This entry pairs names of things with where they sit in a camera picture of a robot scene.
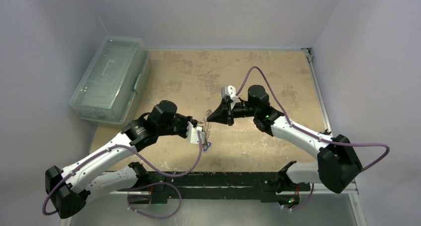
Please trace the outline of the large keyring with keys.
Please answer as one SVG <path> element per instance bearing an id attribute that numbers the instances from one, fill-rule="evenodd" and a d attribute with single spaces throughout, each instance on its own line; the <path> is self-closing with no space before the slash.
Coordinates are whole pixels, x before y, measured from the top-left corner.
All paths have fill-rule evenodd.
<path id="1" fill-rule="evenodd" d="M 211 124 L 207 121 L 207 118 L 212 114 L 212 110 L 208 109 L 205 113 L 205 116 L 202 120 L 202 124 L 203 124 L 203 131 L 205 132 L 205 142 L 204 142 L 204 151 L 207 151 L 210 147 L 211 147 L 211 142 L 209 141 L 209 136 L 210 136 L 210 129 L 211 129 Z"/>

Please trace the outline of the translucent green plastic storage box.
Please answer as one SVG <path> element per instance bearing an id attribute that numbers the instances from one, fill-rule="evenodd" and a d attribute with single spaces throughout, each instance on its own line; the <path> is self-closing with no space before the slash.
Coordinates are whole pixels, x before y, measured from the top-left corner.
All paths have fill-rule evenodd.
<path id="1" fill-rule="evenodd" d="M 150 73 L 150 52 L 141 38 L 108 35 L 70 106 L 78 118 L 92 124 L 125 125 L 134 118 Z"/>

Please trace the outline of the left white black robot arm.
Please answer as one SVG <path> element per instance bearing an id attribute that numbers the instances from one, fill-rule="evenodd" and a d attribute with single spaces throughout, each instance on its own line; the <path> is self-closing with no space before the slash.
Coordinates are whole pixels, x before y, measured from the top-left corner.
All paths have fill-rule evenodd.
<path id="1" fill-rule="evenodd" d="M 59 168 L 51 166 L 45 172 L 47 198 L 42 206 L 46 216 L 58 214 L 67 219 L 80 212 L 92 199 L 113 191 L 147 187 L 147 171 L 140 163 L 133 163 L 122 170 L 107 172 L 116 163 L 137 155 L 152 169 L 157 170 L 140 151 L 155 144 L 161 136 L 178 136 L 199 146 L 206 144 L 206 132 L 192 116 L 177 112 L 175 103 L 163 100 L 150 112 L 132 120 L 108 143 L 82 160 Z"/>

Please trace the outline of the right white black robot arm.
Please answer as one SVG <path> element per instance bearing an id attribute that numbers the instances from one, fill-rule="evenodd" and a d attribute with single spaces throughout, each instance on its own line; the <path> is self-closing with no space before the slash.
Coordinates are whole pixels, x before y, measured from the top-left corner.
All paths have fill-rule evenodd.
<path id="1" fill-rule="evenodd" d="M 277 191 L 290 190 L 300 183 L 321 183 L 341 193 L 362 172 L 347 137 L 332 138 L 287 120 L 285 113 L 271 106 L 261 85 L 248 88 L 247 100 L 237 97 L 234 90 L 231 85 L 222 88 L 220 105 L 207 117 L 208 122 L 232 126 L 236 118 L 251 117 L 259 131 L 292 143 L 316 159 L 311 163 L 289 162 L 278 172 Z"/>

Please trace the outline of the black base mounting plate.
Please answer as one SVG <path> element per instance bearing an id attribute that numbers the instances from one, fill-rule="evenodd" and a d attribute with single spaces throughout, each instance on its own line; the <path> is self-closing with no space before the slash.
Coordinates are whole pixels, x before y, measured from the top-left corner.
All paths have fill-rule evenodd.
<path id="1" fill-rule="evenodd" d="M 127 191 L 145 192 L 153 204 L 166 204 L 169 199 L 295 204 L 299 193 L 310 189 L 309 183 L 291 183 L 278 172 L 193 172 L 172 178 L 150 171 Z"/>

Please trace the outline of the aluminium frame rail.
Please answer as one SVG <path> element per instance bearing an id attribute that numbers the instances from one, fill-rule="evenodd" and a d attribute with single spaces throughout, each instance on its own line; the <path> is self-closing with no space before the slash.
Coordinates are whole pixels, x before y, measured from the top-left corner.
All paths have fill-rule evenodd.
<path id="1" fill-rule="evenodd" d="M 263 84 L 260 72 L 271 83 L 289 117 L 317 130 L 331 128 L 315 76 L 315 57 L 310 49 L 299 51 L 151 51 L 151 73 L 135 115 L 148 112 L 162 99 L 170 99 L 184 115 L 202 122 L 208 109 L 220 103 L 220 88 L 231 84 L 246 96 L 247 88 Z M 309 154 L 284 140 L 260 132 L 251 118 L 238 119 L 233 127 L 210 123 L 212 146 L 202 154 L 193 172 L 278 172 L 291 160 L 310 162 Z M 143 151 L 161 170 L 177 178 L 196 160 L 198 150 L 179 137 L 163 137 Z M 164 215 L 177 206 L 177 199 L 152 204 L 154 214 Z"/>

